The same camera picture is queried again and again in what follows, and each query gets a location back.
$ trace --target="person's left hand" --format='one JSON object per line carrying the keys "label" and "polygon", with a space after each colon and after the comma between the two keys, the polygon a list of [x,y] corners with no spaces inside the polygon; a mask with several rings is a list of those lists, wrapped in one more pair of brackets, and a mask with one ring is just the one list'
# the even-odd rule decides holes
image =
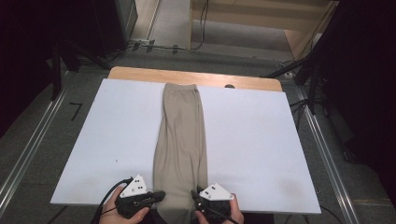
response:
{"label": "person's left hand", "polygon": [[[110,199],[103,206],[102,213],[116,207],[115,201],[116,201],[117,197],[120,195],[120,193],[122,192],[122,190],[123,190],[123,187],[117,187],[114,190]],[[130,219],[127,219],[125,217],[122,217],[117,212],[117,209],[114,209],[110,212],[107,212],[107,213],[101,215],[99,224],[136,224],[143,220],[143,218],[148,213],[148,211],[149,211],[149,208],[147,208],[147,207],[142,208],[140,211],[138,211],[136,214],[134,214],[133,217],[131,217]]]}

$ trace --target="pant leg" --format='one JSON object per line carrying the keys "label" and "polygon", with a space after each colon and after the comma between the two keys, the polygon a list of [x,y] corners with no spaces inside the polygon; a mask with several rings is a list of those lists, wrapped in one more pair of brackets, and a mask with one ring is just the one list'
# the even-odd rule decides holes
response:
{"label": "pant leg", "polygon": [[204,112],[195,85],[165,85],[153,181],[154,189],[166,192],[157,204],[161,217],[168,224],[190,223],[191,190],[207,187]]}

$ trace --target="controller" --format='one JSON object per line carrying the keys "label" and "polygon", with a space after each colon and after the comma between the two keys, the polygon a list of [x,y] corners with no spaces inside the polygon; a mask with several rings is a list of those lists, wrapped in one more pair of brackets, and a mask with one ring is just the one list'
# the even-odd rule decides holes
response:
{"label": "controller", "polygon": [[197,187],[197,192],[191,191],[195,208],[201,211],[209,223],[224,222],[231,215],[230,200],[233,195],[217,183],[206,189]]}
{"label": "controller", "polygon": [[117,211],[125,218],[131,218],[140,209],[150,208],[154,203],[163,200],[166,193],[164,191],[147,191],[146,183],[141,175],[138,175],[126,186],[115,201]]}

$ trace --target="metal bar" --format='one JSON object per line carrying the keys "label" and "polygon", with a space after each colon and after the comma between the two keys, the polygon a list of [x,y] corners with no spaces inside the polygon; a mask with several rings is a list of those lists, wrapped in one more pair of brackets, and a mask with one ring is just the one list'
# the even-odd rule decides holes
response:
{"label": "metal bar", "polygon": [[[304,87],[297,87],[297,94],[301,100],[306,99],[306,93]],[[315,141],[318,145],[318,151],[320,157],[323,159],[324,166],[327,174],[332,182],[332,188],[334,189],[337,201],[340,204],[341,211],[343,212],[346,223],[359,224],[359,219],[356,214],[355,208],[352,201],[349,198],[347,189],[344,182],[338,173],[337,167],[332,159],[332,153],[327,146],[326,140],[320,130],[317,117],[312,115],[308,108],[304,110],[312,134],[314,135]]]}
{"label": "metal bar", "polygon": [[18,185],[21,183],[23,175],[25,174],[27,168],[29,167],[30,162],[35,155],[41,140],[47,132],[48,127],[52,123],[53,118],[56,115],[62,101],[64,100],[64,96],[69,86],[68,83],[71,81],[73,77],[71,77],[68,73],[64,75],[64,88],[60,92],[59,96],[54,100],[50,101],[43,117],[35,128],[34,133],[32,134],[29,142],[21,153],[18,161],[15,163],[14,168],[9,173],[6,181],[0,189],[0,218],[3,216],[8,203],[11,201],[12,196],[14,195]]}

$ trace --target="person's right hand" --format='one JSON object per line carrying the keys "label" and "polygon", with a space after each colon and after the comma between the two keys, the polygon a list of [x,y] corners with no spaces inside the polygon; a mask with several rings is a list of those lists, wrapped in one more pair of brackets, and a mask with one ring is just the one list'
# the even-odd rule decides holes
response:
{"label": "person's right hand", "polygon": [[[231,218],[236,221],[238,224],[244,223],[244,215],[242,215],[239,210],[238,200],[236,199],[236,195],[233,194],[233,200],[230,200],[230,208],[231,208]],[[195,215],[198,217],[198,221],[200,224],[209,224],[207,222],[204,214],[200,211],[195,211]],[[225,220],[222,224],[233,224],[229,220]]]}

